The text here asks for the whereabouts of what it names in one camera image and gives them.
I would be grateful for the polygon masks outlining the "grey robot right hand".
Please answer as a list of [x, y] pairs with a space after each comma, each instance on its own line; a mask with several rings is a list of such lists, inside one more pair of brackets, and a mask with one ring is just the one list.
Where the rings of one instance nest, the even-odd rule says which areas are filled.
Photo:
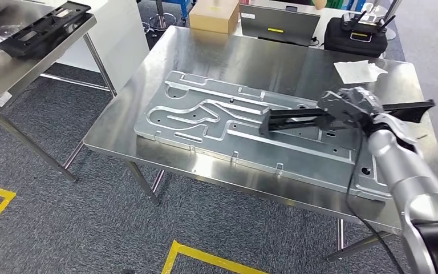
[[353, 117], [371, 117], [384, 112], [379, 98], [363, 87], [341, 88], [336, 93], [343, 102], [342, 113]]

